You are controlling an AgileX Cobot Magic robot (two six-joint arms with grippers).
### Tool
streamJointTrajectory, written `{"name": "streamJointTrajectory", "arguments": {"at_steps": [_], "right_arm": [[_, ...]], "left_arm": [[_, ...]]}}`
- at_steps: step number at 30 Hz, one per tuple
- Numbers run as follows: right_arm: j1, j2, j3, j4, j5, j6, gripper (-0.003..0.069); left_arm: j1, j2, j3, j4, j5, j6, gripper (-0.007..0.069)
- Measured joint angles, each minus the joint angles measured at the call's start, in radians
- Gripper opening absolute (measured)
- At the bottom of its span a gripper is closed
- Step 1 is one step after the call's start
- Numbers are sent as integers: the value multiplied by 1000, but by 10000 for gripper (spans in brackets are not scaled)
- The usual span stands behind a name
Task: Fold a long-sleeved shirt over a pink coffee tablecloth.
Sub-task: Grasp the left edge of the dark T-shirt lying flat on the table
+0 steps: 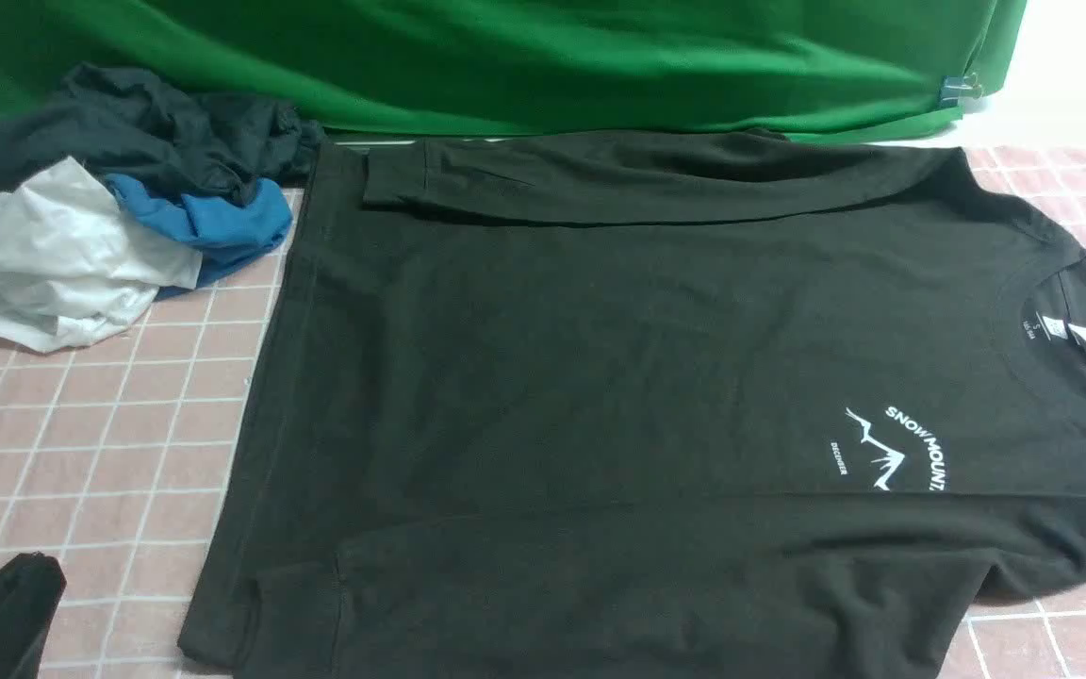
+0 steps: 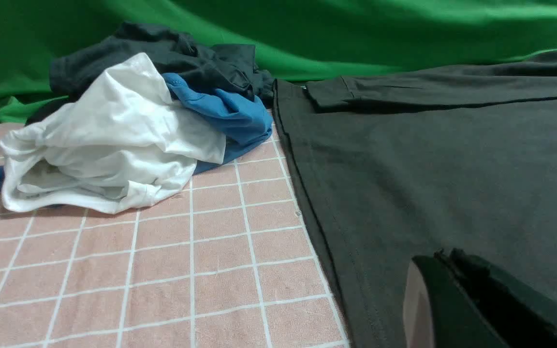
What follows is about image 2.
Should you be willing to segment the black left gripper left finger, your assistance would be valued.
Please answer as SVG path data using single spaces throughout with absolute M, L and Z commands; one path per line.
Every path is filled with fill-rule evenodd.
M 403 304 L 409 348 L 504 348 L 451 270 L 433 256 L 414 256 Z

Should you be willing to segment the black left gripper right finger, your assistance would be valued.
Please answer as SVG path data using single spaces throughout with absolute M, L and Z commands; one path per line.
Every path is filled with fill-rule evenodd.
M 557 348 L 557 302 L 481 256 L 453 249 L 436 259 L 506 345 Z

